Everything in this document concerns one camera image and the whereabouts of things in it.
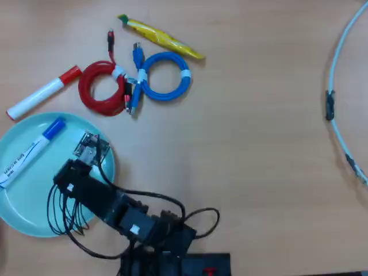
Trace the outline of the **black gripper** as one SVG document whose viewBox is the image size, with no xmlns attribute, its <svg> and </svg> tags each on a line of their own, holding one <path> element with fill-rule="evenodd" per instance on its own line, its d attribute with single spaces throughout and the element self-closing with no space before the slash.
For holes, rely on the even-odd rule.
<svg viewBox="0 0 368 276">
<path fill-rule="evenodd" d="M 90 176 L 91 169 L 91 166 L 78 159 L 69 159 L 56 173 L 53 183 L 65 196 L 83 199 L 100 184 L 99 180 Z"/>
</svg>

